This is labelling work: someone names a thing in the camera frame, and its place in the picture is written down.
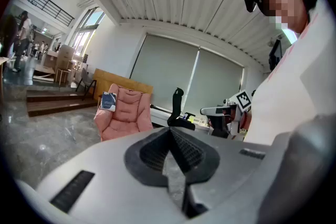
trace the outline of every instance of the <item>dark gray chair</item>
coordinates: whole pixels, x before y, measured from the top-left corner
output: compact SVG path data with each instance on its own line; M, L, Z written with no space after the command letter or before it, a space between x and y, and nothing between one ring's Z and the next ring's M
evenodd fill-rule
M76 88L76 92L77 92L81 82L83 82L84 86L85 86L85 88L84 88L85 94L84 94L82 100L85 99L86 94L89 92L90 88L93 87L92 84L95 83L95 85L93 87L93 94L92 94L92 99L93 99L93 96L95 94L94 92L95 92L95 89L96 89L97 81L95 79L90 79L89 78L88 73L87 73L85 68L82 69L81 79L80 79L80 82L79 82L79 84Z

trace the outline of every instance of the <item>wooden step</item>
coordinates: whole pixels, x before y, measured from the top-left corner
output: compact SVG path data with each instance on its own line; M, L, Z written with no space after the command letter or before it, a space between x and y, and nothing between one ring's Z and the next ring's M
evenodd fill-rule
M27 102L46 102L61 100L82 99L84 92L60 92L60 91L27 91ZM92 94L87 93L85 99L92 99Z
M97 106L93 99L82 100L61 100L47 102L27 102L27 111L30 117L53 114L69 110L89 108Z

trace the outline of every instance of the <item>roller blind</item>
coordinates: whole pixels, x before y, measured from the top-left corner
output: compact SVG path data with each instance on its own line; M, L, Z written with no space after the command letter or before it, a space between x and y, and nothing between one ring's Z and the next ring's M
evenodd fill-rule
M235 95L242 74L241 66L201 49L183 112L205 119L200 109L223 104L224 99Z
M154 86L153 105L173 110L177 87L186 92L198 48L176 40L147 35L131 79Z

